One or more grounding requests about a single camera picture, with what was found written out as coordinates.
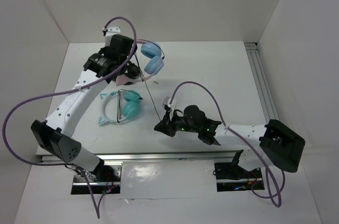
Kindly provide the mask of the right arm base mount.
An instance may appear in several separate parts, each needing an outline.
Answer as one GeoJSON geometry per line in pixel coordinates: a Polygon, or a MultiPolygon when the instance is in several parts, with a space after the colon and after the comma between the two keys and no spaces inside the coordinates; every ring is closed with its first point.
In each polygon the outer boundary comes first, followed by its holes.
{"type": "Polygon", "coordinates": [[[263,175],[260,168],[246,171],[241,168],[239,158],[243,150],[237,151],[231,162],[216,162],[212,172],[217,180],[217,191],[264,190],[263,175]]]}

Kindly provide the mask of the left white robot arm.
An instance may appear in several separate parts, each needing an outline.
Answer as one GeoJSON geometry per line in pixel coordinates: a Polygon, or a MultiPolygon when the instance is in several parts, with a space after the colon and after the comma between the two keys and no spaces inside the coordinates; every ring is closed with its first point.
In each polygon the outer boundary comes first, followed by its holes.
{"type": "Polygon", "coordinates": [[[73,93],[43,122],[35,120],[31,130],[41,148],[67,165],[85,170],[93,181],[99,181],[110,168],[104,161],[72,138],[74,131],[94,99],[126,68],[127,57],[136,51],[133,39],[114,34],[108,46],[91,55],[83,66],[73,93]]]}

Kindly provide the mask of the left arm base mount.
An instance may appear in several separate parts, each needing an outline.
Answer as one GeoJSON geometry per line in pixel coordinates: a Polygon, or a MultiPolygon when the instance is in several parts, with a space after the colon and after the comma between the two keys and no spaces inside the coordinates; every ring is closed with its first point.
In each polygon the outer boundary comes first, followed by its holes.
{"type": "MultiPolygon", "coordinates": [[[[105,164],[108,165],[109,168],[99,178],[85,171],[92,192],[94,195],[103,194],[104,192],[107,194],[120,194],[122,162],[109,161],[105,164]]],[[[89,195],[90,191],[86,179],[82,177],[80,171],[77,171],[76,168],[70,167],[70,169],[74,170],[71,195],[89,195]]]]}

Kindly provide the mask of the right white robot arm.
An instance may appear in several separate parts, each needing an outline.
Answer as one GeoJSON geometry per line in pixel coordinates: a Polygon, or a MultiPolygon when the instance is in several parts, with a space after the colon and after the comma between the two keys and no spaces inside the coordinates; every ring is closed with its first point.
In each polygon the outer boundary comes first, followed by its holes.
{"type": "Polygon", "coordinates": [[[180,132],[191,132],[207,145],[243,145],[250,150],[240,150],[233,158],[231,171],[236,177],[244,177],[249,171],[265,166],[275,166],[285,172],[298,170],[305,140],[279,120],[256,126],[224,126],[221,121],[208,118],[196,105],[184,111],[165,107],[165,115],[154,130],[169,137],[180,132]]]}

